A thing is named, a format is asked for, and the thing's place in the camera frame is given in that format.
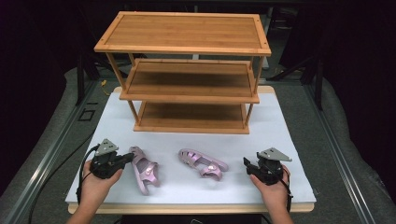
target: pink sandal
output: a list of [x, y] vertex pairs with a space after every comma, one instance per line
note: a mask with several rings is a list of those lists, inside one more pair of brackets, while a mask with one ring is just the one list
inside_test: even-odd
[[134, 153], [131, 164], [134, 167], [137, 184], [144, 195], [149, 195], [148, 184], [155, 187], [160, 186], [160, 181], [157, 178], [158, 163], [149, 161], [140, 147], [130, 147], [129, 152]]
[[222, 178], [221, 171], [228, 171], [228, 165], [225, 162], [216, 160], [212, 157], [205, 155], [202, 152], [193, 149], [181, 149], [178, 152], [178, 158], [182, 162], [197, 170], [200, 163], [207, 165], [205, 168], [199, 171], [199, 174], [203, 177], [210, 177], [218, 181]]

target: wooden shelf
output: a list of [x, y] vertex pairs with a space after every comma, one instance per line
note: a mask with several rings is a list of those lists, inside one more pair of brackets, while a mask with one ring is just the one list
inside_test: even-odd
[[250, 62], [137, 59], [121, 100], [258, 104]]
[[245, 105], [167, 104], [143, 102], [137, 132], [248, 133]]

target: gray carpet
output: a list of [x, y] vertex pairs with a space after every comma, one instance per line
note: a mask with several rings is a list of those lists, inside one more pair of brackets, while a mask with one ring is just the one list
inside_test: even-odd
[[[278, 69], [282, 69], [281, 66], [272, 66], [267, 73], [263, 73], [263, 76], [270, 77]], [[102, 69], [101, 74], [102, 79], [107, 80], [105, 91], [112, 91], [119, 86], [118, 81], [110, 72]], [[60, 149], [58, 154], [52, 155], [49, 167], [52, 167], [53, 171], [54, 167], [57, 167], [92, 134], [103, 112], [107, 96], [101, 88], [100, 81], [87, 80], [85, 84], [87, 90], [90, 91], [87, 91], [85, 101], [80, 106], [74, 106], [77, 100], [76, 69], [71, 70], [65, 76], [67, 88], [51, 122], [32, 154], [0, 199], [0, 223], [10, 221], [10, 215], [20, 217], [15, 222], [27, 223], [28, 213], [23, 212], [24, 209], [21, 208], [29, 208], [29, 203], [26, 204], [26, 207], [17, 205], [21, 202], [19, 201], [21, 196], [34, 195], [33, 192], [26, 190], [26, 186], [34, 182], [31, 177], [34, 176], [37, 167], [42, 165], [43, 158], [46, 158], [49, 151], [54, 148]], [[396, 223], [395, 204], [381, 186], [375, 171], [361, 159], [359, 151], [348, 138], [345, 114], [332, 86], [327, 82], [324, 83], [322, 99], [324, 110], [318, 112], [312, 103], [309, 87], [301, 86], [299, 82], [293, 81], [297, 76], [299, 74], [294, 74], [280, 82], [264, 83], [272, 85], [276, 90], [276, 96], [288, 124], [291, 138], [318, 200], [312, 212], [293, 213], [292, 217], [295, 222]], [[325, 116], [329, 121], [337, 146], [341, 148], [348, 168], [354, 176], [354, 181], [359, 186], [362, 198], [373, 216], [368, 221], [364, 221], [364, 218], [357, 212], [356, 204], [351, 200], [346, 180], [341, 176], [344, 168], [339, 167], [334, 160], [333, 144], [322, 126], [320, 116]], [[90, 140], [79, 148], [43, 189], [35, 206], [33, 223], [65, 223], [70, 217], [64, 198], [89, 142]], [[119, 217], [117, 215], [97, 215], [93, 223], [114, 223]]]

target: bamboo shelf board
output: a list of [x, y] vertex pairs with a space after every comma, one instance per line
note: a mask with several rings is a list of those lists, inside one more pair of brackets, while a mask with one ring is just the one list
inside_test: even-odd
[[271, 56], [260, 16], [253, 14], [122, 11], [94, 50]]
[[121, 100], [258, 104], [249, 62], [137, 59]]
[[143, 102], [137, 132], [249, 133], [245, 105], [165, 104]]

